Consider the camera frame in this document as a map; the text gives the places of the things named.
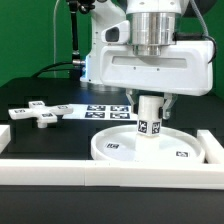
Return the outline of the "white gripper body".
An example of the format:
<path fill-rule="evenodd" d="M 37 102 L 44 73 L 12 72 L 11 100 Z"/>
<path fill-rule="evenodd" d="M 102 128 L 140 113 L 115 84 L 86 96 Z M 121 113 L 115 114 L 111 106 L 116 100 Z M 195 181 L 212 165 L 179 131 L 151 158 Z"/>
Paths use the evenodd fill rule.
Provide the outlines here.
<path fill-rule="evenodd" d="M 178 41 L 160 56 L 135 56 L 131 46 L 105 46 L 100 79 L 107 86 L 201 96 L 213 85 L 210 41 Z"/>

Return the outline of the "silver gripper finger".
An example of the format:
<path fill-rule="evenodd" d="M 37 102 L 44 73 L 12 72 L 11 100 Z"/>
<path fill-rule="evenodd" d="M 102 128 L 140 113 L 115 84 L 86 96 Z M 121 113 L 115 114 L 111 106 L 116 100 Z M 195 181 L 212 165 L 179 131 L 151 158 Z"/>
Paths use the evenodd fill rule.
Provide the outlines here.
<path fill-rule="evenodd" d="M 171 117 L 171 109 L 178 99 L 177 94 L 165 93 L 164 94 L 164 104 L 159 108 L 159 117 L 168 120 Z"/>
<path fill-rule="evenodd" d="M 138 113 L 138 91 L 134 89 L 127 89 L 126 97 L 131 105 L 131 111 L 134 114 L 137 114 Z"/>

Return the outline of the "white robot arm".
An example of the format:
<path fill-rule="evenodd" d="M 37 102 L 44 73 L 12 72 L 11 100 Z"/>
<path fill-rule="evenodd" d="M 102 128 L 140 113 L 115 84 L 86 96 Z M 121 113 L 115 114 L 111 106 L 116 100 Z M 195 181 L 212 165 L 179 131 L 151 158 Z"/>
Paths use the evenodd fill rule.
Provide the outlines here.
<path fill-rule="evenodd" d="M 124 88 L 132 105 L 139 90 L 162 92 L 165 119 L 179 95 L 208 93 L 216 47 L 205 33 L 177 31 L 189 7 L 198 10 L 194 0 L 126 0 L 125 9 L 112 0 L 96 0 L 92 46 L 81 80 Z"/>

